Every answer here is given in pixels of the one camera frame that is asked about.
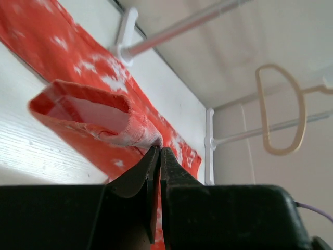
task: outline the white wall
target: white wall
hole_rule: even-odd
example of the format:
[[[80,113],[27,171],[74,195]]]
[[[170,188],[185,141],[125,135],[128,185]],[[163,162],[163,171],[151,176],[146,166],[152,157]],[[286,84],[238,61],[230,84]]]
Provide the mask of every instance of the white wall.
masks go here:
[[[306,96],[308,114],[330,110],[332,96]],[[284,91],[267,97],[270,124],[297,118],[298,105],[293,91]],[[214,115],[214,137],[261,127],[258,101],[235,105]],[[276,147],[290,145],[295,128],[272,133]],[[262,137],[218,146],[214,155],[216,184],[270,183],[284,187],[295,200],[316,206],[333,215],[333,117],[308,124],[301,148],[291,155],[268,154]],[[301,210],[301,216],[310,235],[318,235],[333,246],[333,225],[324,217]]]
[[[121,14],[108,0],[60,2],[101,45],[114,44]],[[135,32],[134,40],[140,39]],[[46,83],[1,43],[0,54],[0,184],[104,181],[103,173],[28,112],[28,101]],[[205,107],[153,50],[138,56],[130,72],[160,114],[204,162]],[[199,178],[204,179],[202,167]]]

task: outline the orange cloth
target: orange cloth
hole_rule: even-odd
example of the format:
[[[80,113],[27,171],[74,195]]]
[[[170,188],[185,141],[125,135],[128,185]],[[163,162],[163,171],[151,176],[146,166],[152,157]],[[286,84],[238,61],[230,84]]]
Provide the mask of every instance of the orange cloth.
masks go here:
[[[170,147],[197,177],[197,152],[56,0],[0,0],[0,21],[1,41],[51,83],[30,102],[32,114],[111,180],[152,145]],[[160,200],[156,242],[152,249],[164,249]]]

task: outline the white metal rod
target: white metal rod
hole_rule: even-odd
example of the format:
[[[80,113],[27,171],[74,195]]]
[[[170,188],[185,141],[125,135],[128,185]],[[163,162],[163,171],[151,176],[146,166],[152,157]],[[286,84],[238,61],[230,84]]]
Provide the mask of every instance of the white metal rod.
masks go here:
[[[160,31],[159,33],[149,37],[148,39],[139,42],[132,47],[124,48],[123,53],[129,56],[136,56],[150,48],[153,48],[161,43],[164,43],[175,36],[184,33],[192,28],[195,28],[205,22],[208,22],[219,15],[226,13],[240,4],[248,2],[250,0],[227,0],[221,1],[218,4],[214,4],[174,25]]]
[[[306,122],[310,123],[310,122],[313,122],[313,121],[322,120],[322,119],[325,119],[325,118],[329,118],[332,115],[333,115],[333,109],[329,110],[329,111],[326,111],[326,112],[310,115],[310,116],[307,117]],[[290,128],[290,127],[294,127],[294,126],[298,125],[298,122],[299,122],[299,119],[294,119],[294,120],[285,121],[285,122],[281,122],[281,123],[272,125],[272,126],[270,126],[270,132],[278,131],[278,130],[286,129],[286,128]],[[226,143],[229,143],[229,142],[236,142],[236,141],[239,141],[239,140],[243,140],[243,139],[247,139],[247,138],[250,138],[250,137],[257,136],[257,135],[261,135],[262,133],[263,133],[262,128],[254,129],[254,130],[250,130],[250,131],[247,131],[247,132],[234,134],[234,135],[231,135],[231,136],[223,138],[223,139],[213,140],[213,145],[218,146],[220,144],[226,144]]]

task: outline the cable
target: cable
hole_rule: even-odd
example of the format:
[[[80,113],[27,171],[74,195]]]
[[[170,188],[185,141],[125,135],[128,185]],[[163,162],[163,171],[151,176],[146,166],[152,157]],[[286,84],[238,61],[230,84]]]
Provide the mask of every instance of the cable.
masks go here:
[[[331,215],[329,215],[328,213],[326,213],[326,212],[324,212],[324,211],[322,211],[322,210],[320,210],[320,209],[318,209],[316,207],[313,207],[313,206],[310,206],[310,205],[304,204],[304,203],[299,203],[299,202],[296,202],[296,206],[302,207],[302,208],[306,208],[306,209],[311,210],[311,211],[314,211],[314,212],[316,212],[316,213],[318,213],[318,214],[326,217],[327,219],[330,220],[330,222],[333,223],[333,217]]]
[[[240,108],[241,108],[241,113],[243,115],[244,131],[247,132],[248,129],[246,127],[246,118],[245,118],[245,111],[244,111],[243,104],[240,104]],[[253,184],[256,185],[255,174],[254,174],[254,164],[253,164],[253,158],[252,158],[252,153],[251,153],[251,145],[250,145],[250,140],[248,138],[246,139],[246,144],[247,144],[248,152],[249,152],[249,158],[250,158],[250,165],[251,165],[251,170],[252,170],[251,173],[252,173]]]

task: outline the white wooden surface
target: white wooden surface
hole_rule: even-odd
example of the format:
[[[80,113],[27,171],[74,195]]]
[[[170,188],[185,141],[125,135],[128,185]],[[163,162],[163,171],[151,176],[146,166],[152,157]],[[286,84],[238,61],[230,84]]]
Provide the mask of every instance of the white wooden surface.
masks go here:
[[[60,2],[101,45],[114,43],[121,14],[107,0]],[[141,37],[135,33],[134,39]],[[45,82],[3,44],[0,54],[0,184],[103,182],[103,173],[28,112],[28,101]],[[137,57],[130,72],[161,115],[204,157],[206,109],[193,93],[154,51]]]

